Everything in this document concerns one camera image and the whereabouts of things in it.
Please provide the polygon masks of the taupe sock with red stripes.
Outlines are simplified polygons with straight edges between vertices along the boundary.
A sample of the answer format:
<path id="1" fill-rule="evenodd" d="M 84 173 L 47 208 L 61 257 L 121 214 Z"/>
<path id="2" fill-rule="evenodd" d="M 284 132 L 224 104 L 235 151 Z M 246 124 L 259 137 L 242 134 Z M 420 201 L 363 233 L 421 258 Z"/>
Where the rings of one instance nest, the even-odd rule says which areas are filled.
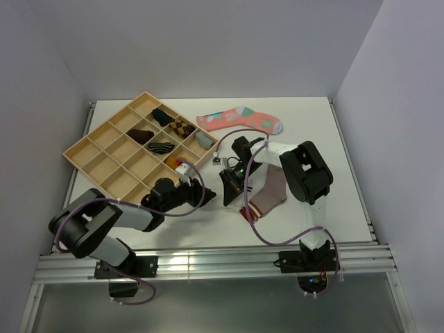
<path id="1" fill-rule="evenodd" d="M 247 206 L 242 206 L 240 214 L 247 220 L 248 208 L 254 223 L 265 217 L 287 200 L 286 185 L 284 171 L 278 166 L 269 165 L 264 186 L 248 201 Z"/>

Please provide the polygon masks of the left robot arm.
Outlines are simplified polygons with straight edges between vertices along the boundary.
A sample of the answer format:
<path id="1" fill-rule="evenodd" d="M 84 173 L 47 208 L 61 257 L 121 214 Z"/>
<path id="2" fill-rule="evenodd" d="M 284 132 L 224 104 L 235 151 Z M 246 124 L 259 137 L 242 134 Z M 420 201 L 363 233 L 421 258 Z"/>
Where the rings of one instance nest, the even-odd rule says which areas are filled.
<path id="1" fill-rule="evenodd" d="M 49 231 L 74 257 L 93 257 L 108 263 L 119 277 L 127 277 L 141 268 L 135 252 L 108 235 L 113 227 L 152 232 L 164 222 L 167 212 L 185 203 L 196 209 L 215 197 L 215 192 L 195 178 L 179 185 L 161 178 L 139 205 L 122 204 L 91 188 L 51 219 Z"/>

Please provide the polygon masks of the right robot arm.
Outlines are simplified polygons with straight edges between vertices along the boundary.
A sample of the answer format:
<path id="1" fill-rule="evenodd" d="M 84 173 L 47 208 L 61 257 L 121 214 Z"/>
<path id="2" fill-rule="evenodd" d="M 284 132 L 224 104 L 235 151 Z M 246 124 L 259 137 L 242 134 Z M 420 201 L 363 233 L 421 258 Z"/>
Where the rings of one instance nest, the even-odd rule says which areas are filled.
<path id="1" fill-rule="evenodd" d="M 239 210 L 251 226 L 283 204 L 287 194 L 306 207 L 302 232 L 289 240 L 299 242 L 295 259 L 281 259 L 281 268 L 313 271 L 323 268 L 336 256 L 330 246 L 331 234 L 322 226 L 325 204 L 334 181 L 332 172 L 315 144 L 305 141 L 290 145 L 265 138 L 248 141 L 237 138 L 232 144 L 238 162 L 225 161 L 219 176 L 223 184 L 223 204 L 228 206 L 242 196 Z"/>

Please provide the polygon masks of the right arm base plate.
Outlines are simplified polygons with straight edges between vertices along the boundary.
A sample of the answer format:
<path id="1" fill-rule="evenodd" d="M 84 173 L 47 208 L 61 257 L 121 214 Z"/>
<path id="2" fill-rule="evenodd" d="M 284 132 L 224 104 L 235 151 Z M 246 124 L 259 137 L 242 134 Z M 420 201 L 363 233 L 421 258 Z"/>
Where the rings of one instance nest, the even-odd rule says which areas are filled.
<path id="1" fill-rule="evenodd" d="M 309 250 L 281 251 L 273 262 L 281 273 L 335 272 L 337 264 L 334 250 L 321 254 Z"/>

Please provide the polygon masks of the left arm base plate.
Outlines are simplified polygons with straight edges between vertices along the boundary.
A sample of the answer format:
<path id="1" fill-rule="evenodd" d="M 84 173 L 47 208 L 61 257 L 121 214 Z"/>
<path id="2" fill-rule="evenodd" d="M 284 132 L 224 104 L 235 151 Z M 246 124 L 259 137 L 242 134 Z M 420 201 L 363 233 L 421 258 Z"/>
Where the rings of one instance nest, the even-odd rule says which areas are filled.
<path id="1" fill-rule="evenodd" d="M 135 256 L 126 259 L 119 266 L 99 261 L 96 264 L 94 278 L 98 280 L 117 278 L 154 278 L 157 274 L 158 256 Z"/>

